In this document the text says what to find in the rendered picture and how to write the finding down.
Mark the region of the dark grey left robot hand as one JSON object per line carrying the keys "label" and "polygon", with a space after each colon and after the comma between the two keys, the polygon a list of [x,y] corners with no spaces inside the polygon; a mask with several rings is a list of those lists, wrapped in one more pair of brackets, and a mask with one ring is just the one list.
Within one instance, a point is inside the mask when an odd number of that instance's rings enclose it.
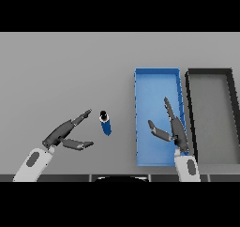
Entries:
{"label": "dark grey left robot hand", "polygon": [[46,137],[42,144],[47,148],[50,149],[51,146],[58,146],[59,144],[63,144],[64,147],[74,149],[74,150],[83,150],[91,145],[93,142],[80,142],[68,139],[68,135],[70,132],[76,128],[88,115],[92,112],[91,109],[87,110],[86,112],[79,115],[76,119],[64,122],[60,126],[58,126],[52,133]]}

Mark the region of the blue bin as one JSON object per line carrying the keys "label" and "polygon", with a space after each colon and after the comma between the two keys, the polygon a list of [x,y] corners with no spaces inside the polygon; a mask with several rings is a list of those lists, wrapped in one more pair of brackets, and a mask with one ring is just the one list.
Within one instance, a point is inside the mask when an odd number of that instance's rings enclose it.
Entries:
{"label": "blue bin", "polygon": [[152,120],[157,128],[172,133],[164,102],[167,97],[174,115],[183,127],[186,126],[180,69],[135,68],[134,78],[137,165],[172,167],[176,145],[154,136],[148,121]]}

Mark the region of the dark grey bin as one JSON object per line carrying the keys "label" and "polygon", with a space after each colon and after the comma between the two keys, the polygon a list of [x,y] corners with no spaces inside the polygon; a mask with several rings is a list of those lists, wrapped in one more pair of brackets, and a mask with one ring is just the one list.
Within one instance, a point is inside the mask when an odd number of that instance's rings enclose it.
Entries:
{"label": "dark grey bin", "polygon": [[185,74],[194,154],[200,164],[240,164],[240,109],[231,68]]}

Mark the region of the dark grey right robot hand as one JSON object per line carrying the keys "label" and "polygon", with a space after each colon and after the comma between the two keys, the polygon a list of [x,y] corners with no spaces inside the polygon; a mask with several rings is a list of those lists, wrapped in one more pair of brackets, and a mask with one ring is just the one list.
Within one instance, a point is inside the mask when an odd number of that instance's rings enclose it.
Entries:
{"label": "dark grey right robot hand", "polygon": [[164,98],[164,103],[171,123],[172,133],[169,134],[167,131],[157,128],[153,121],[149,120],[148,125],[151,129],[151,133],[165,142],[174,141],[174,144],[180,149],[181,152],[187,152],[188,138],[182,122],[177,116],[174,115],[172,105],[167,97]]}

